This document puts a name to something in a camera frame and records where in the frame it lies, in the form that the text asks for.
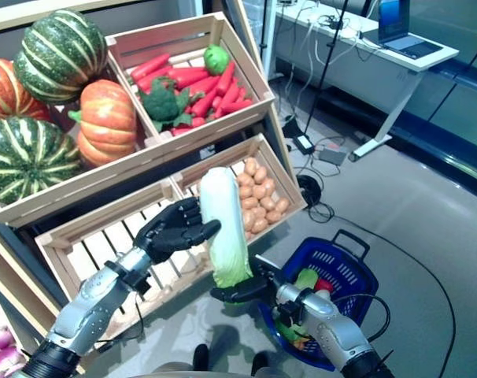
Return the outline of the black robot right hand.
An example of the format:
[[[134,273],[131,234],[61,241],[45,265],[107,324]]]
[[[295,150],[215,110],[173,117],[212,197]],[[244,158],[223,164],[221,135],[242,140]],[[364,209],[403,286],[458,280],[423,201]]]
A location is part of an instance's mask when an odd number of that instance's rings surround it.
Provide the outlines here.
[[[259,254],[250,259],[250,267],[253,273],[251,278],[231,287],[214,287],[210,295],[227,303],[244,303],[253,300],[274,302],[277,291],[286,282],[281,268]]]

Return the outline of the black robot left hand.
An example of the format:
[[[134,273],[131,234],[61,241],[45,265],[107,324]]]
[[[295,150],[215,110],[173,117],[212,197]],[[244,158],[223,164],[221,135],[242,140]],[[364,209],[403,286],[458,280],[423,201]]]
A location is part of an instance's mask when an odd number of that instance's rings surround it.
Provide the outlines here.
[[[219,220],[202,220],[200,203],[185,198],[165,207],[137,233],[133,246],[143,250],[155,265],[172,254],[211,239],[221,229]]]

